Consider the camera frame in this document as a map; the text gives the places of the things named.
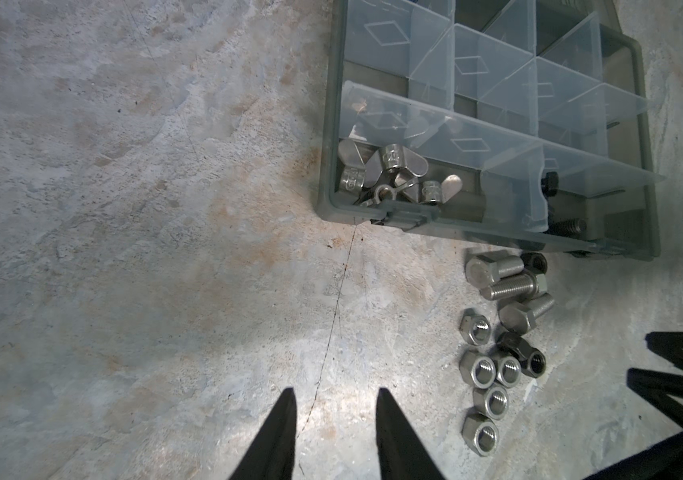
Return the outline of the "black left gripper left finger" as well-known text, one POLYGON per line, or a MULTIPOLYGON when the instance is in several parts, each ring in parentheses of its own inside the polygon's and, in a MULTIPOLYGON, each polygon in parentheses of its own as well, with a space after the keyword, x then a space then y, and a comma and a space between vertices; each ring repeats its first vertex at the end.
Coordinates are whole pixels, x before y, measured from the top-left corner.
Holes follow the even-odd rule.
POLYGON ((294 390, 281 392, 230 479, 291 479, 297 407, 294 390))

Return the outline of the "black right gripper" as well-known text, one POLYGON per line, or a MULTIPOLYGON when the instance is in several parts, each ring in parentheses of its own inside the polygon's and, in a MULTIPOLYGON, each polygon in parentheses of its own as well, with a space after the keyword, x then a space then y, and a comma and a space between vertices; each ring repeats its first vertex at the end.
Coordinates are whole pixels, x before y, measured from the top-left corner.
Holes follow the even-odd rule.
MULTIPOLYGON (((683 332, 651 332, 645 342, 651 352, 683 370, 683 332)), ((683 428, 683 375, 631 368, 627 387, 683 428)), ((589 479, 683 479, 683 431, 589 479)))

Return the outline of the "small black screw apart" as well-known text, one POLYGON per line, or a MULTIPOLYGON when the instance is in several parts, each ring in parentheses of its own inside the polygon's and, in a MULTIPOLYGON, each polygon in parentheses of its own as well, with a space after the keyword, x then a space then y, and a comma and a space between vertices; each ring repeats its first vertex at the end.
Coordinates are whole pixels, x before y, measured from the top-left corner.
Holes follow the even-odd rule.
POLYGON ((541 193, 545 198, 557 196, 559 193, 559 174, 555 171, 549 171, 541 178, 541 193))

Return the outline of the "black hex bolt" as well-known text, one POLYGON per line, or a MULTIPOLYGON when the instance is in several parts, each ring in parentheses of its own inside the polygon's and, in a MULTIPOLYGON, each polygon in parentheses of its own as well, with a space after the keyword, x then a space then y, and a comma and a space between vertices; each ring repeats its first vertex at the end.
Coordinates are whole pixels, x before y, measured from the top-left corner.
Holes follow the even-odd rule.
POLYGON ((549 234, 561 237, 579 237, 587 232, 587 222, 581 218, 563 220, 549 225, 549 234))

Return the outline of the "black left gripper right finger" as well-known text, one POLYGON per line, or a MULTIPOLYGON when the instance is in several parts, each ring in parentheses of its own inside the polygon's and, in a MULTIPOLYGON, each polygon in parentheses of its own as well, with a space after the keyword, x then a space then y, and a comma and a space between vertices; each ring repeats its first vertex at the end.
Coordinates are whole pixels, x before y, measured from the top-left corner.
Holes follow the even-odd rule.
POLYGON ((381 478, 445 478, 387 388, 377 394, 375 430, 381 478))

